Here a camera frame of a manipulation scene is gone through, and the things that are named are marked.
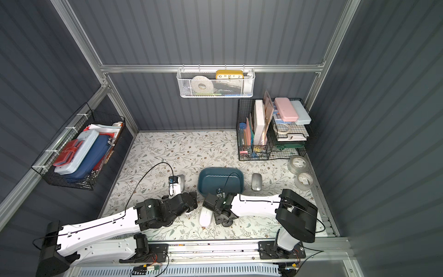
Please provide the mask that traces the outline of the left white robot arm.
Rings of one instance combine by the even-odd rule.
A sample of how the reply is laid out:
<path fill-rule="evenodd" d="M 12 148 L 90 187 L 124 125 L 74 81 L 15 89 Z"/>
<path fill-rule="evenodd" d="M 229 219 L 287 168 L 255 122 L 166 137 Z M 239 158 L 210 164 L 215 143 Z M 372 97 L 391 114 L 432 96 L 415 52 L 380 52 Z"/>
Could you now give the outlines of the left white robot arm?
<path fill-rule="evenodd" d="M 118 214 L 77 225 L 62 226 L 60 221 L 49 223 L 41 238 L 36 276 L 61 274 L 83 258 L 79 253 L 83 248 L 119 235 L 168 227 L 177 217 L 198 207 L 197 193 L 183 192 L 179 176 L 170 176 L 168 184 L 172 195 L 146 199 Z"/>

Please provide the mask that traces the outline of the white scroll wheel mouse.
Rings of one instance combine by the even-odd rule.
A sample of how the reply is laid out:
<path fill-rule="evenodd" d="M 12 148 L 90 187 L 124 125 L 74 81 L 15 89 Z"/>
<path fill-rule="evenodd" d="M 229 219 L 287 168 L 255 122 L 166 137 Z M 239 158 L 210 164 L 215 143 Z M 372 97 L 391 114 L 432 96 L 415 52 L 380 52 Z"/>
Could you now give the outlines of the white scroll wheel mouse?
<path fill-rule="evenodd" d="M 263 178 L 260 173 L 253 173 L 251 176 L 251 189 L 253 191 L 260 191 L 263 187 Z"/>

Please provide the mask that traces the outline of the white small mouse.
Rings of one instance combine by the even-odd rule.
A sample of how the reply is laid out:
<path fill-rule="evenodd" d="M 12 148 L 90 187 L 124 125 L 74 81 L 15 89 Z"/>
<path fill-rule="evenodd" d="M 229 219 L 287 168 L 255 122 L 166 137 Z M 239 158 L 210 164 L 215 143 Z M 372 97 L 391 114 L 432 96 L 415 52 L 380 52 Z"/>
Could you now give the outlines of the white small mouse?
<path fill-rule="evenodd" d="M 213 212 L 205 207 L 201 209 L 199 223 L 202 227 L 209 227 L 212 222 Z"/>

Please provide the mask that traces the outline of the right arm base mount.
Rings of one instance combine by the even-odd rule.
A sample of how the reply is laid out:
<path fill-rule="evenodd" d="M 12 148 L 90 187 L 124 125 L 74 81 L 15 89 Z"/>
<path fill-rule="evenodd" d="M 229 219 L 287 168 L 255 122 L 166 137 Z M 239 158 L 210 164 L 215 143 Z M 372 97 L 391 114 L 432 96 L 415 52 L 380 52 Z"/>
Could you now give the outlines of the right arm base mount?
<path fill-rule="evenodd" d="M 304 245 L 302 242 L 297 243 L 292 250 L 279 248 L 276 242 L 259 241 L 258 252 L 260 259 L 304 259 L 306 257 Z"/>

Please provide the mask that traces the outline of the silver grey slim mouse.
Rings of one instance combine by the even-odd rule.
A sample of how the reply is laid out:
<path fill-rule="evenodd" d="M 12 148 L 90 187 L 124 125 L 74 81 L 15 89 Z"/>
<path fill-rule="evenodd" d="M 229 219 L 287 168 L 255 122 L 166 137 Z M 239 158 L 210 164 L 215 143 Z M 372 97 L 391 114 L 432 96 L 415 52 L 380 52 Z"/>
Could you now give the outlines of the silver grey slim mouse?
<path fill-rule="evenodd" d="M 184 184 L 185 184 L 185 176 L 183 174 L 177 175 L 178 178 L 178 185 L 180 186 L 180 190 L 184 191 Z"/>

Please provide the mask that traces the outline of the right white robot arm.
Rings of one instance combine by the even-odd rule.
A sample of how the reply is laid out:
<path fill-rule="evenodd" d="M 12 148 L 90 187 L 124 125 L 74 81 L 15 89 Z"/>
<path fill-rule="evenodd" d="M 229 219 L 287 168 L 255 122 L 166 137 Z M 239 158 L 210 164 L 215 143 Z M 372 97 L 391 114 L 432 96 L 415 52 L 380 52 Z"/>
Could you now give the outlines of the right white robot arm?
<path fill-rule="evenodd" d="M 277 220 L 275 249 L 292 251 L 297 244 L 316 239 L 318 208 L 290 189 L 273 196 L 246 196 L 229 193 L 225 197 L 208 194 L 203 207 L 213 213 L 217 225 L 229 227 L 235 219 L 262 217 Z"/>

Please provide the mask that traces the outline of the teal plastic storage box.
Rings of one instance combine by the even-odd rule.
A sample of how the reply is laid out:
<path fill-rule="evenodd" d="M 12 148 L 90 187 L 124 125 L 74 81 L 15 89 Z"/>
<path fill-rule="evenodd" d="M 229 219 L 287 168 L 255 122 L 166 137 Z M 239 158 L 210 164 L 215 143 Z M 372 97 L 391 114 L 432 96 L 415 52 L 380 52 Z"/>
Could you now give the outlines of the teal plastic storage box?
<path fill-rule="evenodd" d="M 219 190 L 224 193 L 243 193 L 244 176 L 237 168 L 230 167 L 207 167 L 198 176 L 198 192 L 216 195 Z"/>

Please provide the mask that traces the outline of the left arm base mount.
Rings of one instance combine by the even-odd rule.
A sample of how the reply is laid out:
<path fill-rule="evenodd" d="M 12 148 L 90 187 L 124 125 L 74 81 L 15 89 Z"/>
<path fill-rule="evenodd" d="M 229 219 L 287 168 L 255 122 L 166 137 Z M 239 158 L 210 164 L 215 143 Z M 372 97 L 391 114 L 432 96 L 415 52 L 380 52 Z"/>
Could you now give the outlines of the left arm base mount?
<path fill-rule="evenodd" d="M 145 263 L 154 262 L 163 263 L 167 260 L 168 244 L 151 244 L 145 249 L 136 249 L 136 253 L 129 258 L 120 259 L 120 264 Z"/>

